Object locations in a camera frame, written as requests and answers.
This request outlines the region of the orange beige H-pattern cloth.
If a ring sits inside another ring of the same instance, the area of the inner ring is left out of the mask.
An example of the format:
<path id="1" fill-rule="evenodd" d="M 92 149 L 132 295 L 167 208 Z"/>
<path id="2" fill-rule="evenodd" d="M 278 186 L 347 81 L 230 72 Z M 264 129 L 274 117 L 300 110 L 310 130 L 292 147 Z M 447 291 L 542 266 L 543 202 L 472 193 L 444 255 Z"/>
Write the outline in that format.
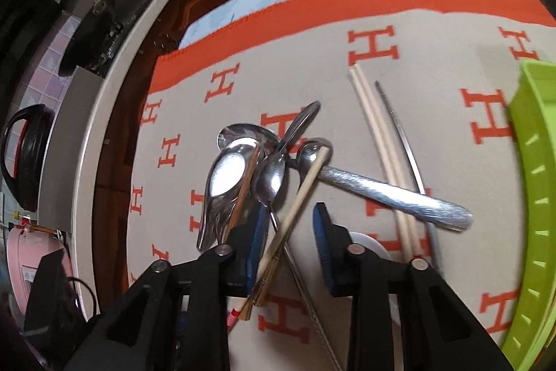
<path id="1" fill-rule="evenodd" d="M 157 259 L 195 259 L 204 183 L 225 126 L 285 132 L 321 108 L 303 139 L 324 137 L 340 169 L 386 180 L 349 78 L 363 70 L 414 184 L 375 82 L 417 158 L 427 192 L 474 222 L 441 232 L 449 285 L 501 348 L 515 316 L 526 194 L 509 106 L 520 63 L 555 65 L 555 20 L 539 0 L 288 0 L 222 27 L 156 63 L 140 117 L 127 231 L 132 278 Z"/>

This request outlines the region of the light wooden chopstick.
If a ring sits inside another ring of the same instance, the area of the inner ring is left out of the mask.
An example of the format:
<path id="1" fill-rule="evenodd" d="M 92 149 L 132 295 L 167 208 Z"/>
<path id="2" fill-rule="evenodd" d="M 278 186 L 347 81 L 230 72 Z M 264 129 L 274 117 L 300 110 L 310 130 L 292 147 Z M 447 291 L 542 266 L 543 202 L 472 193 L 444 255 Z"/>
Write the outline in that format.
<path id="1" fill-rule="evenodd" d="M 270 283 L 274 277 L 280 258 L 285 251 L 287 241 L 295 228 L 304 201 L 308 197 L 315 180 L 318 178 L 320 170 L 328 161 L 330 153 L 331 148 L 329 146 L 319 145 L 315 157 L 309 160 L 309 169 L 305 176 L 302 176 L 302 183 L 297 191 L 296 198 L 287 212 L 286 217 L 278 227 L 270 246 L 265 251 L 259 264 L 252 295 L 241 305 L 237 305 L 230 311 L 230 314 L 228 314 L 228 318 L 226 319 L 228 331 L 234 329 L 237 321 L 248 320 L 254 306 L 263 305 Z"/>

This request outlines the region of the lime green plastic utensil tray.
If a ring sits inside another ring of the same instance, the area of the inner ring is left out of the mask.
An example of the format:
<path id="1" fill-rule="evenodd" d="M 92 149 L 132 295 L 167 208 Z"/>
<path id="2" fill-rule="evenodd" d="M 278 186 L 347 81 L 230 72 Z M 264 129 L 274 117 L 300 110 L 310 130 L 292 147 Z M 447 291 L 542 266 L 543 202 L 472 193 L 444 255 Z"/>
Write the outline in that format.
<path id="1" fill-rule="evenodd" d="M 509 106 L 526 194 L 526 247 L 515 316 L 502 351 L 528 370 L 555 325 L 555 65 L 520 63 Z"/>

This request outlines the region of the large steel serving spoon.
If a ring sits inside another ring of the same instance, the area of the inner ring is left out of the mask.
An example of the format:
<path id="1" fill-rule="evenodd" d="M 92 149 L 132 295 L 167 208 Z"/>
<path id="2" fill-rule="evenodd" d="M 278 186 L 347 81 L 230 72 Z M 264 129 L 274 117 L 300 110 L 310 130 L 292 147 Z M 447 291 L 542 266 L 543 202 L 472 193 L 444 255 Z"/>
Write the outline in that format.
<path id="1" fill-rule="evenodd" d="M 260 144 L 266 154 L 274 152 L 280 142 L 279 137 L 267 128 L 251 123 L 234 123 L 218 133 L 217 146 L 222 151 L 237 140 L 246 145 Z"/>

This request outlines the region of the small steel spoon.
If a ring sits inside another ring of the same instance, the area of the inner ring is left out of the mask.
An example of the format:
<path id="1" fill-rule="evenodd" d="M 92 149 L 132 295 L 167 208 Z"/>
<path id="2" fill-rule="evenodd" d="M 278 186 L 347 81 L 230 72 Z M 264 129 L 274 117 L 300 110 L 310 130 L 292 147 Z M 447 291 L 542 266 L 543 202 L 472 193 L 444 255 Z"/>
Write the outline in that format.
<path id="1" fill-rule="evenodd" d="M 288 159 L 287 148 L 303 133 L 303 128 L 318 114 L 319 109 L 320 101 L 314 101 L 303 108 L 286 129 L 274 152 L 257 165 L 252 182 L 252 193 L 266 208 L 270 208 L 283 184 Z"/>

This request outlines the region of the brown wooden chopstick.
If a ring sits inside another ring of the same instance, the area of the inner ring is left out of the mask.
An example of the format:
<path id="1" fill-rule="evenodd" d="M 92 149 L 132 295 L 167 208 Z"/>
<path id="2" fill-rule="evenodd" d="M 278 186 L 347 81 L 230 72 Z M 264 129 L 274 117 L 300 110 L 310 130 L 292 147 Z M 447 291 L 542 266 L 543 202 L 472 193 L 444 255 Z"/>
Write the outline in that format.
<path id="1" fill-rule="evenodd" d="M 223 235 L 224 241 L 227 241 L 231 230 L 233 230 L 234 227 L 237 227 L 237 224 L 242 217 L 243 207 L 250 190 L 251 179 L 253 178 L 254 170 L 258 162 L 260 152 L 261 152 L 261 146 L 256 145 L 253 154 L 251 156 L 251 159 L 248 163 L 247 169 L 245 169 L 244 171 L 241 186 L 237 195 L 237 202 L 230 215 L 229 221 L 225 227 L 224 235 Z"/>

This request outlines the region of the steel chinese soup spoon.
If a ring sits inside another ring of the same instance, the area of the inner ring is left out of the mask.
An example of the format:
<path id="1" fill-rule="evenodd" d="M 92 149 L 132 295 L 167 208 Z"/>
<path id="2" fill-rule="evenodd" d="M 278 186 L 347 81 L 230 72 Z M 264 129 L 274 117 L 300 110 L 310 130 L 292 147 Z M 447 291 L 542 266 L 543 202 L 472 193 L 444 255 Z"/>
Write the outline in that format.
<path id="1" fill-rule="evenodd" d="M 254 138 L 236 138 L 221 150 L 209 169 L 197 238 L 199 252 L 208 251 L 214 243 L 225 243 L 231 230 L 241 224 L 240 190 L 257 145 Z"/>

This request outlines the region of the white ceramic soup spoon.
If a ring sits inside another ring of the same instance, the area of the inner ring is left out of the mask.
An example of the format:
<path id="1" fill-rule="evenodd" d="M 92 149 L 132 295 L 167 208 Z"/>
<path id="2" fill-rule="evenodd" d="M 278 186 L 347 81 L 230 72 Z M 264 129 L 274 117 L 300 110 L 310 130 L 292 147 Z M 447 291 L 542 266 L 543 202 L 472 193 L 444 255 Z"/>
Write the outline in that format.
<path id="1" fill-rule="evenodd" d="M 352 238 L 352 242 L 364 246 L 365 248 L 372 250 L 375 252 L 379 257 L 383 259 L 390 259 L 389 252 L 385 249 L 385 247 L 375 238 L 370 237 L 369 235 L 362 234 L 359 232 L 350 232 L 350 237 Z"/>

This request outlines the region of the white kitchen countertop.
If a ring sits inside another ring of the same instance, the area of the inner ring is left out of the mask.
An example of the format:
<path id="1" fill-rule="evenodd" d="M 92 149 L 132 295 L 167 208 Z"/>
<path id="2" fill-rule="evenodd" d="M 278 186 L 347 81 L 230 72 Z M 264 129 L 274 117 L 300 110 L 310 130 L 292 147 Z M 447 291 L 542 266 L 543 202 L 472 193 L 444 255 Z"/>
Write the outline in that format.
<path id="1" fill-rule="evenodd" d="M 45 153 L 38 206 L 42 227 L 67 234 L 74 275 L 91 316 L 126 290 L 131 170 L 155 60 L 175 50 L 187 26 L 227 0 L 151 0 L 106 77 L 77 70 Z"/>

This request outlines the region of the black pot on stove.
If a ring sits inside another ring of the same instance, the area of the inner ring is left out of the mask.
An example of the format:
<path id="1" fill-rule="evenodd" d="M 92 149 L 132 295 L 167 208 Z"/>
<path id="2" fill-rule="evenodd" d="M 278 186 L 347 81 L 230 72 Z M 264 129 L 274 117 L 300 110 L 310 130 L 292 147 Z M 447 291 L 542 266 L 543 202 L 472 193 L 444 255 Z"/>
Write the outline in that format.
<path id="1" fill-rule="evenodd" d="M 29 105 L 17 111 L 6 124 L 1 138 L 1 172 L 8 189 L 25 211 L 36 212 L 46 146 L 55 112 L 44 104 Z M 6 150 L 13 126 L 24 126 L 16 147 L 14 169 L 6 166 Z"/>

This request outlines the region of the steel metal chopstick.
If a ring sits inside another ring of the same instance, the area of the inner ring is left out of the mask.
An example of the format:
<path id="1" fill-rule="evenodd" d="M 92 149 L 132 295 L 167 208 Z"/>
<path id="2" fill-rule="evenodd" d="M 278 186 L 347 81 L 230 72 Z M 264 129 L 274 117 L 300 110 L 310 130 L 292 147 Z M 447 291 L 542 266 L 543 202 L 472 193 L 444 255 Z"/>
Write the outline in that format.
<path id="1" fill-rule="evenodd" d="M 414 179 L 414 182 L 417 186 L 417 190 L 421 195 L 425 195 L 426 194 L 426 190 L 425 190 L 425 185 L 424 182 L 422 180 L 422 176 L 420 173 L 420 169 L 417 165 L 417 160 L 416 157 L 414 155 L 413 149 L 410 145 L 410 142 L 408 141 L 407 135 L 403 129 L 403 126 L 400 122 L 400 119 L 397 115 L 397 113 L 395 112 L 395 109 L 393 108 L 393 106 L 391 105 L 390 100 L 388 99 L 382 85 L 380 84 L 379 81 L 375 82 L 375 87 L 377 89 L 377 92 L 379 93 L 386 111 L 389 114 L 389 117 L 391 119 L 391 121 L 393 122 L 394 127 L 396 128 L 399 140 L 401 141 L 401 146 L 403 147 L 405 156 L 406 156 L 406 160 L 409 164 L 409 167 L 411 169 L 411 173 Z M 441 248 L 440 248 L 440 243 L 439 243 L 439 238 L 438 238 L 438 234 L 437 234 L 437 229 L 436 227 L 433 225 L 433 223 L 427 222 L 425 224 L 426 227 L 426 232 L 427 232 L 427 236 L 429 239 L 429 245 L 431 248 L 431 253 L 432 253 L 432 263 L 433 263 L 433 267 L 435 268 L 435 270 L 442 276 L 445 276 L 445 272 L 444 272 L 444 263 L 443 263 L 443 258 L 442 258 L 442 252 L 441 252 Z"/>
<path id="2" fill-rule="evenodd" d="M 334 302 L 324 285 L 309 213 L 299 216 L 286 245 L 297 269 L 298 277 L 294 277 L 294 280 L 302 282 L 301 299 L 309 301 L 310 308 L 306 311 L 321 344 L 320 350 L 327 357 L 332 370 L 345 370 L 346 358 L 341 348 L 342 340 L 337 339 Z"/>

